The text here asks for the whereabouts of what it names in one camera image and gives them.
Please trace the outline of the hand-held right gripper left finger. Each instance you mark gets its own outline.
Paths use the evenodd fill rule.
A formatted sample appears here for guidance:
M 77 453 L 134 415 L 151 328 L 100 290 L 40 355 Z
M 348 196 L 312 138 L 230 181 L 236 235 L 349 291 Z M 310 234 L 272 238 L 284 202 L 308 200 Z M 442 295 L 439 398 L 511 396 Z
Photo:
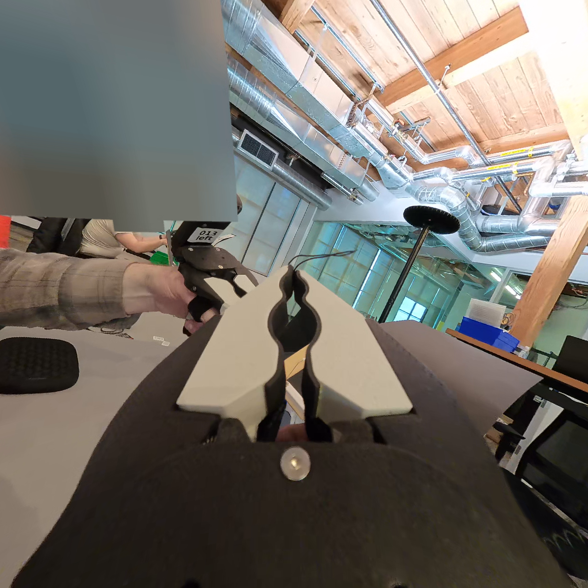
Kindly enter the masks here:
M 280 268 L 243 297 L 229 286 L 222 316 L 178 397 L 184 411 L 268 416 L 285 400 L 283 349 L 271 319 L 283 321 L 292 294 L 291 267 Z

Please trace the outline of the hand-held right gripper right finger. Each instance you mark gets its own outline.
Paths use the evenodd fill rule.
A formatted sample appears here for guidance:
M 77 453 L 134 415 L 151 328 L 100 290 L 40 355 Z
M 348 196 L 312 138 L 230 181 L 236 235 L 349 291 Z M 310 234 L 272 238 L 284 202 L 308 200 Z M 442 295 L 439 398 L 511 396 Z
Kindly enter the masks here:
M 364 316 L 307 273 L 297 301 L 317 326 L 307 349 L 315 416 L 391 416 L 412 410 Z

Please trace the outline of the person's left forearm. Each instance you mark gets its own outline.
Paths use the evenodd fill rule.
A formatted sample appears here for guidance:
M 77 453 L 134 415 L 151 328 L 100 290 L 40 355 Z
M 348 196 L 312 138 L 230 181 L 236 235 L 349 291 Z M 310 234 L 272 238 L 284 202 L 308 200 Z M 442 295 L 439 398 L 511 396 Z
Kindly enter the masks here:
M 138 319 L 123 307 L 123 277 L 130 268 L 153 269 L 126 259 L 1 249 L 1 327 L 130 326 Z

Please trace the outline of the person's left hand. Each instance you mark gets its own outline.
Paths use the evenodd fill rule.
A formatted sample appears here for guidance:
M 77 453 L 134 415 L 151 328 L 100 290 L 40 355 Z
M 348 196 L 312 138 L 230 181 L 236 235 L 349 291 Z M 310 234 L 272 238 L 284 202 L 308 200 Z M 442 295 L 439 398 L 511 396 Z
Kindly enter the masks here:
M 200 324 L 220 315 L 211 308 L 195 319 L 188 310 L 194 298 L 195 293 L 186 288 L 183 276 L 170 267 L 133 263 L 123 274 L 122 307 L 126 315 L 163 313 L 185 319 L 186 328 L 193 333 Z

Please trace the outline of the black wood-rimmed board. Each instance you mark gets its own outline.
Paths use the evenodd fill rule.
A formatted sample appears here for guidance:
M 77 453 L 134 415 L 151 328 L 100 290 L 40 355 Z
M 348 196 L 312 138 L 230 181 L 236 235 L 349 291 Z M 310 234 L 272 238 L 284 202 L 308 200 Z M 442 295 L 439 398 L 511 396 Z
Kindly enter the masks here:
M 368 323 L 381 328 L 429 369 L 483 435 L 542 380 L 542 376 L 419 322 Z

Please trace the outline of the white vent grille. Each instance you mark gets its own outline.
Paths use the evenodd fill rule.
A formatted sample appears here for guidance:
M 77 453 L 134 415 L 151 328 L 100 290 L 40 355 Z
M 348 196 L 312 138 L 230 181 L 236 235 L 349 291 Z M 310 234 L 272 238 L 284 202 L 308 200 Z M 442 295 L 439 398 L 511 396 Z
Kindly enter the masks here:
M 247 129 L 241 131 L 236 148 L 239 153 L 244 154 L 254 163 L 270 171 L 275 166 L 279 156 L 278 151 L 250 133 Z

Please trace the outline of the blue plastic bin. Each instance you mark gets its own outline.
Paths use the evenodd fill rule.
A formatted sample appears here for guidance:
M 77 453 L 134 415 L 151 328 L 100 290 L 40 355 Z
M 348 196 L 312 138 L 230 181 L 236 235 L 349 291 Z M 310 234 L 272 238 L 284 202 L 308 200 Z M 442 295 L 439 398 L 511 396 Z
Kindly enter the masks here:
M 514 352 L 519 344 L 518 339 L 509 334 L 509 332 L 467 317 L 463 317 L 461 320 L 458 332 L 510 353 Z

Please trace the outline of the black pole stand with disc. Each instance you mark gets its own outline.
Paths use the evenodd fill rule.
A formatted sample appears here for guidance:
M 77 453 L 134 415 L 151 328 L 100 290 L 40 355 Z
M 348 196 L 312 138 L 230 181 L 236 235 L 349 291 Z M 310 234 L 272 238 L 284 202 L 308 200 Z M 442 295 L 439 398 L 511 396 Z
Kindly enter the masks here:
M 457 217 L 444 210 L 439 210 L 430 206 L 416 205 L 405 209 L 403 212 L 405 221 L 413 227 L 420 229 L 415 246 L 413 247 L 408 260 L 406 261 L 400 276 L 396 281 L 393 290 L 388 297 L 384 309 L 379 316 L 378 323 L 384 323 L 392 310 L 392 307 L 398 298 L 403 284 L 405 283 L 410 269 L 412 268 L 417 255 L 419 254 L 424 241 L 430 232 L 439 235 L 454 234 L 460 229 L 460 221 Z

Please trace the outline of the black textured pad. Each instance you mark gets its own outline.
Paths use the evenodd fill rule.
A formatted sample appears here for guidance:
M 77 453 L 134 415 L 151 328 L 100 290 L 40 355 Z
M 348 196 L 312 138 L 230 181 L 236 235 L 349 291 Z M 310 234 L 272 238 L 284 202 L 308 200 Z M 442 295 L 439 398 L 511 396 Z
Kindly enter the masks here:
M 73 344 L 41 337 L 1 340 L 1 394 L 54 393 L 73 387 L 79 362 Z

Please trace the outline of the black tripod stand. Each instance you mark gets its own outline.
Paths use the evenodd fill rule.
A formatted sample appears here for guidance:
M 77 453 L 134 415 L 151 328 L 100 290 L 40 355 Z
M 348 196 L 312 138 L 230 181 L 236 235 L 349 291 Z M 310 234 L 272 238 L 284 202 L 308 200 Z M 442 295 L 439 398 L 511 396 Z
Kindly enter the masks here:
M 545 534 L 554 547 L 587 544 L 587 393 L 546 378 L 506 410 L 512 419 L 495 453 L 519 504 L 548 509 L 570 526 Z

